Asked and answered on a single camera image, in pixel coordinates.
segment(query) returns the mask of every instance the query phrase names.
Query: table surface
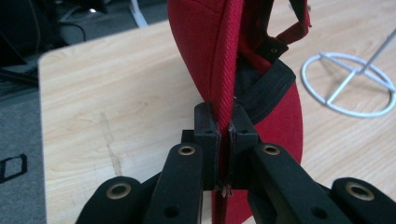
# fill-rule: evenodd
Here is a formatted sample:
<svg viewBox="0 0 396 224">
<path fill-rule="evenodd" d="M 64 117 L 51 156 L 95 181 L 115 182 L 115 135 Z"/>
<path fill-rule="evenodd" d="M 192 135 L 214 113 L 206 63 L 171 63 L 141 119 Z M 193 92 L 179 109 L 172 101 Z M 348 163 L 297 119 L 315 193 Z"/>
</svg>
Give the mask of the table surface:
<svg viewBox="0 0 396 224">
<path fill-rule="evenodd" d="M 312 0 L 309 5 L 310 34 L 281 57 L 297 75 L 302 100 L 302 166 L 327 187 L 353 176 L 396 200 L 396 111 L 376 119 L 338 114 L 315 101 L 300 78 L 305 60 L 320 51 L 369 59 L 395 28 L 396 2 Z M 286 1 L 276 2 L 270 34 L 294 22 Z M 396 81 L 394 52 L 395 41 L 375 65 Z M 144 181 L 157 174 L 181 130 L 193 129 L 193 107 L 202 102 L 168 22 L 52 51 L 40 60 L 39 72 L 48 223 L 75 222 L 111 177 Z M 314 88 L 327 96 L 345 75 L 325 62 L 308 69 Z M 372 111 L 388 101 L 385 89 L 356 77 L 334 102 Z M 203 222 L 209 223 L 208 200 L 204 210 Z"/>
</svg>

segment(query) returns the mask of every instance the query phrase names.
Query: gray carpet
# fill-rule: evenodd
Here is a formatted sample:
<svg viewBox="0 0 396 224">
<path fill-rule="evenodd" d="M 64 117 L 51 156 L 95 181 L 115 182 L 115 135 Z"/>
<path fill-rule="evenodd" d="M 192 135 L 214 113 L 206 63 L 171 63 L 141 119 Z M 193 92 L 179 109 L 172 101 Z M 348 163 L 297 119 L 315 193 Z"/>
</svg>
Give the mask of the gray carpet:
<svg viewBox="0 0 396 224">
<path fill-rule="evenodd" d="M 166 1 L 139 4 L 148 24 L 167 19 Z M 87 17 L 87 12 L 77 12 L 69 20 L 84 29 L 88 40 L 136 28 L 128 0 L 110 1 L 107 8 L 106 15 Z M 77 27 L 62 27 L 61 34 L 70 45 L 82 41 Z M 31 62 L 35 65 L 36 57 Z M 39 90 L 0 81 L 0 90 L 9 86 L 14 89 L 7 89 L 7 97 L 0 95 L 0 161 L 24 154 L 27 173 L 0 184 L 0 223 L 46 223 Z M 21 169 L 19 158 L 3 163 L 7 167 L 5 176 Z"/>
</svg>

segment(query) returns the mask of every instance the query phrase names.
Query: red fabric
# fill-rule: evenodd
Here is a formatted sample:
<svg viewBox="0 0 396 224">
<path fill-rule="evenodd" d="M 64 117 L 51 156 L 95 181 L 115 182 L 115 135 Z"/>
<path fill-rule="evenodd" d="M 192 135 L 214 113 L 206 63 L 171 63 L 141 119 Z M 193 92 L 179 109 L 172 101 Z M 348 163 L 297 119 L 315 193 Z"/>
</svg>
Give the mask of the red fabric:
<svg viewBox="0 0 396 224">
<path fill-rule="evenodd" d="M 301 1 L 305 3 L 302 19 L 276 37 L 285 44 L 307 33 L 309 16 L 306 13 L 306 0 Z M 227 172 L 229 152 L 225 144 L 228 142 L 227 130 L 233 110 L 237 51 L 249 58 L 252 65 L 263 74 L 271 66 L 254 52 L 262 42 L 262 21 L 258 17 L 264 14 L 269 19 L 271 6 L 272 0 L 168 1 L 169 21 L 180 54 L 198 91 L 205 101 L 212 103 L 214 118 L 224 139 L 219 155 L 220 178 Z M 295 85 L 255 128 L 263 141 L 283 146 L 300 161 L 303 124 Z M 241 223 L 251 216 L 247 193 L 235 190 L 233 194 L 232 198 L 223 198 L 219 192 L 213 193 L 213 223 Z"/>
</svg>

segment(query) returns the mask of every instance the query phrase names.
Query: silver wire base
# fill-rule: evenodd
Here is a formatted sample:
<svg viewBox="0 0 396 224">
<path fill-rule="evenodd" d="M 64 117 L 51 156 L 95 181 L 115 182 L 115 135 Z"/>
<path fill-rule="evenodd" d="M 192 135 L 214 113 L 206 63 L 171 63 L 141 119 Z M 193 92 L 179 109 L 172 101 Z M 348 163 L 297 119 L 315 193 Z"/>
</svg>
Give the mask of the silver wire base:
<svg viewBox="0 0 396 224">
<path fill-rule="evenodd" d="M 307 77 L 306 77 L 306 69 L 309 66 L 309 64 L 313 63 L 314 61 L 317 60 L 329 60 L 332 63 L 335 63 L 342 68 L 346 69 L 349 72 L 349 75 L 344 79 L 344 81 L 340 84 L 340 86 L 334 91 L 334 93 L 328 98 L 325 99 L 322 96 L 320 96 L 311 86 L 309 83 Z M 354 67 L 350 66 L 346 63 L 343 63 L 339 59 L 351 61 L 353 63 L 357 63 L 358 65 L 362 65 L 362 67 Z M 368 64 L 366 61 L 363 59 L 360 59 L 358 57 L 354 57 L 351 55 L 347 54 L 342 54 L 342 53 L 320 53 L 314 57 L 311 57 L 308 59 L 305 64 L 303 65 L 302 69 L 302 81 L 304 83 L 304 86 L 308 90 L 308 92 L 320 103 L 326 105 L 330 109 L 337 111 L 342 114 L 349 115 L 351 117 L 355 118 L 376 118 L 383 116 L 387 114 L 396 104 L 396 89 L 394 85 L 392 84 L 391 80 L 388 78 L 388 76 L 383 73 L 379 68 L 376 66 L 370 64 L 370 66 L 366 67 L 365 65 Z M 334 105 L 332 102 L 333 100 L 338 96 L 338 94 L 341 92 L 341 90 L 347 85 L 347 83 L 355 76 L 358 75 L 363 75 L 365 77 L 368 77 L 370 80 L 382 85 L 383 87 L 387 88 L 389 91 L 389 103 L 387 106 L 385 106 L 383 109 L 379 111 L 374 111 L 371 113 L 365 113 L 365 112 L 356 112 L 356 111 L 351 111 L 344 109 L 338 105 Z"/>
</svg>

